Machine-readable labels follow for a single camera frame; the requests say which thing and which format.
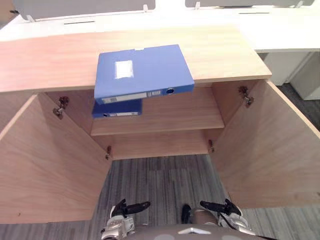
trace wooden countertop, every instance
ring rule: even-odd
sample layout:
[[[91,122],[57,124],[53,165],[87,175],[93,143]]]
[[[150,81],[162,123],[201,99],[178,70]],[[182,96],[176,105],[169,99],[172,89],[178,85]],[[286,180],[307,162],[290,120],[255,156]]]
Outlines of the wooden countertop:
[[[0,42],[0,92],[92,89],[99,53],[179,44],[196,84],[271,72],[231,25],[77,33]]]

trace blue binder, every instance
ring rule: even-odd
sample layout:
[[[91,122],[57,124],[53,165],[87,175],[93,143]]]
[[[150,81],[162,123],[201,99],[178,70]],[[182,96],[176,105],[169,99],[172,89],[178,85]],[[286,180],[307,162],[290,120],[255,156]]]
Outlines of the blue binder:
[[[137,116],[142,113],[142,99],[120,101],[109,104],[94,104],[93,118]]]
[[[194,88],[179,45],[99,55],[94,98],[99,104],[191,92]]]

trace cabinet shelf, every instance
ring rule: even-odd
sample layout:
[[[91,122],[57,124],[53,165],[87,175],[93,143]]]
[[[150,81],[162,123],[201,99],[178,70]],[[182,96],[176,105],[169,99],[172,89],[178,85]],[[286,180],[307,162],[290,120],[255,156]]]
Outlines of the cabinet shelf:
[[[210,87],[145,98],[142,115],[97,118],[92,136],[224,128]]]
[[[94,136],[103,148],[112,146],[113,160],[207,154],[202,130]]]

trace binder ring hole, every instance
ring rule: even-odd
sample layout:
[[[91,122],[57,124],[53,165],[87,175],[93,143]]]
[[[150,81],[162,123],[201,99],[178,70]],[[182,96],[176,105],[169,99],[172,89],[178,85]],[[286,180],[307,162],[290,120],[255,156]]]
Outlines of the binder ring hole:
[[[166,94],[170,95],[170,94],[173,94],[175,92],[175,90],[173,88],[168,88],[166,90]]]

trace gray carpet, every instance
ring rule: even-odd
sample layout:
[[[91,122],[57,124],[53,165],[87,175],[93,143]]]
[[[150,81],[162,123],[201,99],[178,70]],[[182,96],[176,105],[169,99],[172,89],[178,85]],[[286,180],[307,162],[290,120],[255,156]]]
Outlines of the gray carpet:
[[[2,224],[1,240],[99,240],[110,209],[122,198],[128,204],[151,201],[134,216],[135,224],[160,226],[180,222],[184,203],[223,203],[226,193],[207,155],[140,158],[112,163],[92,220],[46,224]],[[253,230],[281,240],[320,239],[320,208],[244,209]]]
[[[303,100],[290,83],[278,88],[320,131],[320,100]]]

